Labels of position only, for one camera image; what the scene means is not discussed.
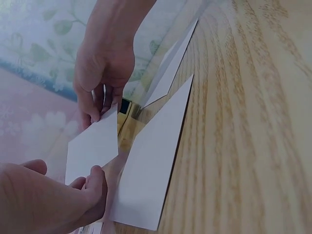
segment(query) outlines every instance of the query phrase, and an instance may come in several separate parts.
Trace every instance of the finger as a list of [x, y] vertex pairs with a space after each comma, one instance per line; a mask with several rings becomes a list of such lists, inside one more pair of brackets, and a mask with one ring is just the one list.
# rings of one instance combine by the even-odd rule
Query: finger
[[79, 178], [75, 179], [69, 186], [74, 188], [74, 189], [81, 190], [82, 187], [84, 186], [85, 182], [86, 182], [85, 177], [79, 177]]
[[88, 183], [86, 183], [84, 190], [90, 208], [94, 207], [100, 201], [103, 184], [107, 184], [104, 171], [99, 166], [92, 167]]
[[113, 89], [113, 103], [112, 103], [112, 105], [118, 104], [118, 111], [121, 109], [123, 88], [124, 87]]
[[102, 111], [103, 109], [103, 103], [104, 103], [104, 85], [99, 84], [95, 89], [94, 89], [94, 103], [95, 106], [97, 107], [97, 110], [99, 112]]
[[[96, 181], [94, 175], [98, 174], [96, 177], [100, 178], [102, 176], [101, 184], [100, 181]], [[87, 178], [86, 190], [91, 189], [96, 186], [97, 193], [101, 195], [97, 199], [97, 203], [93, 205], [84, 215], [74, 223], [74, 227], [82, 227], [89, 225], [104, 216], [106, 207], [106, 197], [107, 197], [107, 182], [105, 179], [105, 173], [99, 166], [95, 166], [91, 170], [90, 176]]]
[[83, 124], [91, 125], [91, 119], [95, 122], [99, 121], [100, 114], [94, 104], [92, 93], [85, 91], [76, 81], [74, 81], [74, 89], [77, 94]]
[[82, 110], [79, 110], [81, 121], [82, 121], [82, 128], [83, 130], [87, 129], [91, 125], [91, 116], [84, 113]]
[[38, 172], [42, 175], [47, 174], [47, 170], [48, 170], [47, 165], [41, 159], [28, 161], [26, 163], [21, 164], [21, 166], [26, 167], [32, 171]]
[[113, 102], [113, 88], [110, 85], [105, 85], [105, 100], [103, 106], [103, 113], [107, 112], [112, 107]]

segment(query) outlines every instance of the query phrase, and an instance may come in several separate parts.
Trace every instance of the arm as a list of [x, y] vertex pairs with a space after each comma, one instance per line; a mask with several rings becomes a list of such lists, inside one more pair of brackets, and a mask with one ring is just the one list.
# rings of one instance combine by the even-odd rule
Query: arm
[[99, 121], [100, 113], [112, 105], [121, 106], [123, 89], [135, 66], [134, 37], [155, 2], [97, 0], [75, 64], [74, 90], [84, 129], [91, 120]]
[[156, 0], [97, 0], [88, 21], [86, 35], [102, 38], [103, 43], [113, 48], [117, 44], [132, 44], [139, 26], [155, 2]]

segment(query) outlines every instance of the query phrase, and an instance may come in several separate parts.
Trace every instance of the wood grain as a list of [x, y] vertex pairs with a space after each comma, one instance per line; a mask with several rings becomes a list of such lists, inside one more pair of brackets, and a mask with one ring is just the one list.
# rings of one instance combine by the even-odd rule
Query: wood grain
[[312, 233], [311, 9], [309, 0], [187, 1], [163, 42], [200, 15], [170, 93], [120, 136], [130, 148], [195, 74], [157, 233]]

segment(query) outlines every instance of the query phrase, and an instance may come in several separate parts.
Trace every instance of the pink fabric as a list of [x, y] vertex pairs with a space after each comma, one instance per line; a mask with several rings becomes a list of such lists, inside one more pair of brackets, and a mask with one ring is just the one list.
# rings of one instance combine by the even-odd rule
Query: pink fabric
[[77, 104], [0, 70], [0, 162], [40, 158], [65, 179], [67, 144], [79, 133]]

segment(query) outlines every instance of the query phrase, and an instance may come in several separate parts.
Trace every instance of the forearm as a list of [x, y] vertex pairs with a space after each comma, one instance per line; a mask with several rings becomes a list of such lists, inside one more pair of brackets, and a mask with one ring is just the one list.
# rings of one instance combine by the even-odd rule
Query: forearm
[[106, 44], [133, 43], [142, 21], [156, 0], [97, 0], [88, 21], [86, 35], [97, 34]]

